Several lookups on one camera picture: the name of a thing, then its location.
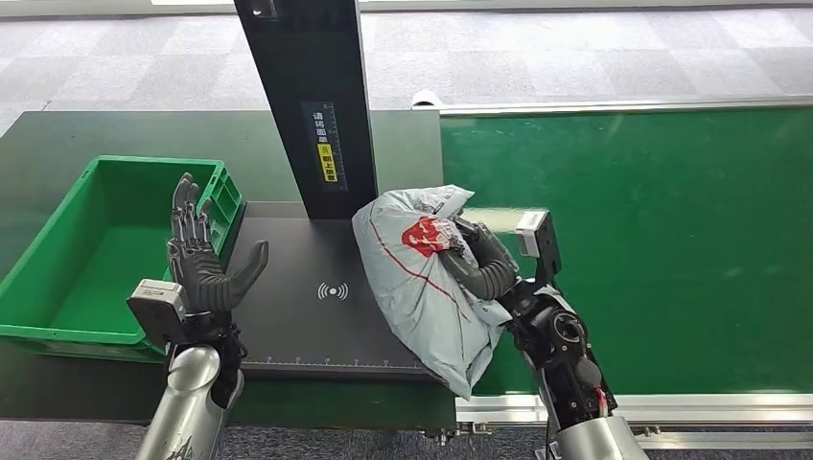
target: label sticker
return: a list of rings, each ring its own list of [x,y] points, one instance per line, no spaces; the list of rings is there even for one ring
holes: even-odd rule
[[[333,103],[302,103],[302,111],[314,153],[318,158],[316,164],[319,165],[322,190],[347,191],[347,178],[344,175]]]

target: red logo on bag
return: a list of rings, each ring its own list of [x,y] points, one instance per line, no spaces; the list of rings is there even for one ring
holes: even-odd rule
[[[434,218],[427,216],[419,218],[414,225],[405,230],[401,234],[401,242],[414,247],[424,257],[449,248],[446,236],[438,232],[434,226]]]

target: robotic arm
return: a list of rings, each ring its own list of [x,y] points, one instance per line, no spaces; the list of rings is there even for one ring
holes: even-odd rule
[[[645,460],[626,421],[613,415],[618,404],[592,353],[587,326],[554,280],[562,263],[550,212],[525,213],[515,231],[523,255],[537,260],[529,280],[519,277],[485,225],[462,218],[455,223],[479,267],[453,249],[440,253],[441,262],[471,293],[497,300],[511,313],[505,327],[537,381],[561,458]]]
[[[268,262],[257,241],[248,263],[225,275],[211,243],[210,201],[196,204],[197,185],[184,174],[173,194],[173,237],[167,243],[173,281],[143,280],[128,298],[152,343],[167,348],[167,388],[138,460],[214,459],[226,415],[244,386],[246,355],[231,311]]]

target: white plastic bag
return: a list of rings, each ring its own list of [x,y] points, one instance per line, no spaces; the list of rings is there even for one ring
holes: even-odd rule
[[[450,218],[474,193],[454,185],[386,192],[353,216],[364,271],[392,332],[458,396],[469,399],[502,328],[497,302],[477,299],[441,265],[437,251],[462,247]]]

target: floor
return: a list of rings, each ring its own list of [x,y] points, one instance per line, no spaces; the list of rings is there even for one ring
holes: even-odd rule
[[[362,18],[370,104],[813,94],[813,10],[378,13]],[[0,134],[24,110],[267,109],[235,16],[0,22]],[[133,458],[144,428],[0,422],[0,460]],[[221,458],[534,458],[534,428],[439,448],[415,432],[230,428]],[[809,452],[652,452],[653,459]]]

